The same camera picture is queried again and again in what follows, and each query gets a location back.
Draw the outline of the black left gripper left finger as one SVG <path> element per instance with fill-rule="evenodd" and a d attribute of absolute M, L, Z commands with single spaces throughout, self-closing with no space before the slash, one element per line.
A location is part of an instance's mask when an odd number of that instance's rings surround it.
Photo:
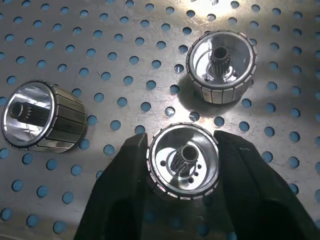
<path fill-rule="evenodd" d="M 96 180 L 74 238 L 139 240 L 146 198 L 148 136 L 125 140 Z"/>

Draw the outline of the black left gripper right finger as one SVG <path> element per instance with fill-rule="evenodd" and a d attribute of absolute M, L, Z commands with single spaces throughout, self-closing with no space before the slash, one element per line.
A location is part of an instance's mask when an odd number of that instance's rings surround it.
<path fill-rule="evenodd" d="M 244 138 L 217 130 L 226 207 L 239 240 L 314 240 L 316 225 L 287 182 Z"/>

